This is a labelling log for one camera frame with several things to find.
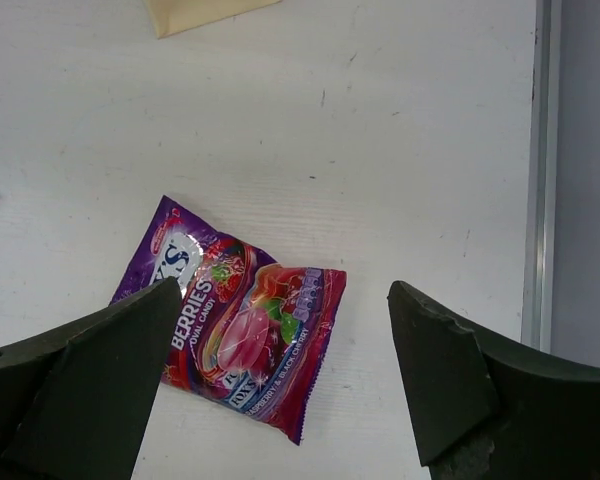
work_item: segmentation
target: white table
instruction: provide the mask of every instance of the white table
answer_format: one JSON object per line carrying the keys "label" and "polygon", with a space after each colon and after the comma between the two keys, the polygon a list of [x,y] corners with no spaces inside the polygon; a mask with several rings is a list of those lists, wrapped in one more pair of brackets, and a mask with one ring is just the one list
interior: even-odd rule
{"label": "white table", "polygon": [[519,337],[534,16],[284,0],[157,41],[141,0],[0,0],[0,345],[105,306],[171,194],[349,286],[302,447],[161,387],[134,478],[428,478],[386,295]]}

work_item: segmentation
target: gray floor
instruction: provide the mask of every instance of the gray floor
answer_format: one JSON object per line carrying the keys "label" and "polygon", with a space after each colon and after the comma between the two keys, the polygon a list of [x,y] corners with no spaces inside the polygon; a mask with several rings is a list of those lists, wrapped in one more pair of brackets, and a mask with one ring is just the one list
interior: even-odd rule
{"label": "gray floor", "polygon": [[600,0],[564,0],[552,353],[600,366]]}

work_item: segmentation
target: beige paper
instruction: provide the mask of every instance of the beige paper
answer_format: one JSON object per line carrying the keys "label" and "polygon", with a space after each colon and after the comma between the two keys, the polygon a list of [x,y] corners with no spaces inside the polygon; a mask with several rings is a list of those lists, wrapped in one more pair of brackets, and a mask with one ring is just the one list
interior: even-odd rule
{"label": "beige paper", "polygon": [[266,7],[280,0],[145,0],[158,38]]}

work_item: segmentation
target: metal edge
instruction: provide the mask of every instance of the metal edge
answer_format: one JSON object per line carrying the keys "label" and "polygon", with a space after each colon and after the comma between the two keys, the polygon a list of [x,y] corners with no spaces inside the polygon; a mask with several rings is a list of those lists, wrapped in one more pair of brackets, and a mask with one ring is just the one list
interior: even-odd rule
{"label": "metal edge", "polygon": [[523,344],[551,351],[562,0],[538,0],[525,251]]}

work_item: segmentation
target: red and purple packaging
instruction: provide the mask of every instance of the red and purple packaging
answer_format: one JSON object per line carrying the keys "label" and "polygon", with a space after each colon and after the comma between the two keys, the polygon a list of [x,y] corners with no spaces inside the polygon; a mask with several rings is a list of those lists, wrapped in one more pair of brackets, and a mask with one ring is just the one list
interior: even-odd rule
{"label": "red and purple packaging", "polygon": [[163,197],[112,303],[166,277],[183,301],[162,380],[299,444],[346,273],[283,268]]}

